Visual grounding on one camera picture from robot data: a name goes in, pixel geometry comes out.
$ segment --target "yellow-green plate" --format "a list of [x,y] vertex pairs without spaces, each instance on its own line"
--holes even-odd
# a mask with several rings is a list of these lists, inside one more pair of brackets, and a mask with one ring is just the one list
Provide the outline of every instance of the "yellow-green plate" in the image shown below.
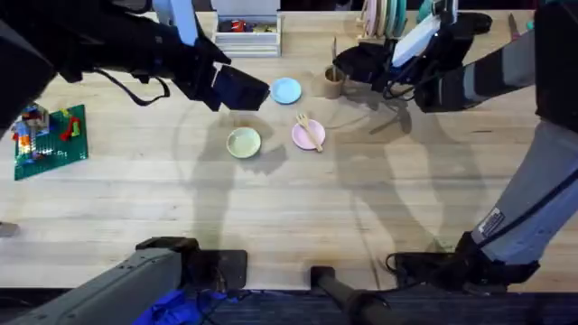
[[227,150],[236,158],[245,159],[254,156],[261,148],[261,135],[250,127],[240,127],[227,139]]

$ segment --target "green lego baseplate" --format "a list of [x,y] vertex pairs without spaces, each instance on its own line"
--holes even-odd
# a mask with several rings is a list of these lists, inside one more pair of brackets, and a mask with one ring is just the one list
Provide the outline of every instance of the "green lego baseplate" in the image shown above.
[[[88,159],[89,141],[87,138],[87,119],[84,105],[68,108],[69,116],[62,111],[51,113],[50,132],[33,139],[35,151],[41,159],[27,163],[29,153],[18,153],[18,143],[14,156],[14,180],[19,181],[42,172],[51,171],[61,166]],[[80,135],[71,136],[68,141],[61,140],[61,134],[69,127],[71,116],[80,120]]]

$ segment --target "box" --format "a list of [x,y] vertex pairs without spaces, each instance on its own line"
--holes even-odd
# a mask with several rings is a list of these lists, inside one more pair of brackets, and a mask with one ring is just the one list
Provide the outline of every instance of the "box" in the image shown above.
[[[213,42],[230,58],[281,56],[281,0],[211,0],[217,11]],[[219,24],[229,20],[276,24],[276,32],[219,32]]]

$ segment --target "sticker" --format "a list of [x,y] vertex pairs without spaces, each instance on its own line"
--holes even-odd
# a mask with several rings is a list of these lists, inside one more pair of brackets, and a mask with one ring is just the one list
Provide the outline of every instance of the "sticker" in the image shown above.
[[482,236],[487,238],[498,228],[499,225],[501,225],[504,219],[506,219],[506,216],[504,216],[498,208],[494,208],[494,210],[492,210],[489,215],[481,221],[478,226],[478,231]]

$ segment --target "pink plate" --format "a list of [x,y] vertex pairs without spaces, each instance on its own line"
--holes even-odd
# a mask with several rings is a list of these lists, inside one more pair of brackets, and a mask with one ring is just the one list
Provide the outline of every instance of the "pink plate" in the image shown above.
[[[325,141],[325,128],[323,127],[323,125],[321,125],[321,123],[315,120],[309,120],[309,128],[315,135],[317,141],[319,141],[320,144],[323,144],[323,142]],[[311,140],[309,140],[309,136],[307,135],[307,132],[305,131],[305,129],[303,129],[302,126],[296,124],[293,127],[292,136],[293,142],[295,142],[295,144],[297,144],[297,146],[300,147],[301,149],[304,150],[315,149],[315,144],[313,144]]]

